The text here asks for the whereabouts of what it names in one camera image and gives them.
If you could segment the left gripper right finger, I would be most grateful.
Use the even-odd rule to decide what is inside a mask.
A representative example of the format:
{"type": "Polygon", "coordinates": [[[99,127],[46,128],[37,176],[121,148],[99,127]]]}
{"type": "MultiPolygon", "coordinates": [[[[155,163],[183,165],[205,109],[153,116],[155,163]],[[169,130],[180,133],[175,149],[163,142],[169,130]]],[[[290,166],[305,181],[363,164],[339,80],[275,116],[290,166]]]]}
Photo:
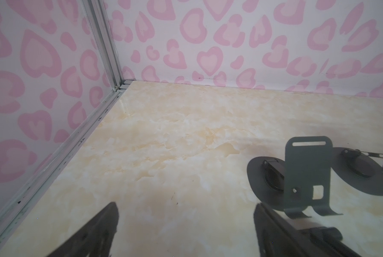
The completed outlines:
{"type": "Polygon", "coordinates": [[[296,230],[264,203],[256,205],[254,224],[261,257],[358,257],[334,227],[296,230]]]}

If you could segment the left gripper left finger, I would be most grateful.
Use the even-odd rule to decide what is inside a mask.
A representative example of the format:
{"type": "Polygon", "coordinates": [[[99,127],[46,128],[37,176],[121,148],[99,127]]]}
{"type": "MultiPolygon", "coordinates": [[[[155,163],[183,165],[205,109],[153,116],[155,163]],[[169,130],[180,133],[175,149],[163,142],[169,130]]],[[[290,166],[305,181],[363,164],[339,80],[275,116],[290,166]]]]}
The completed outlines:
{"type": "Polygon", "coordinates": [[[117,231],[119,211],[110,202],[49,257],[109,257],[117,231]]]}

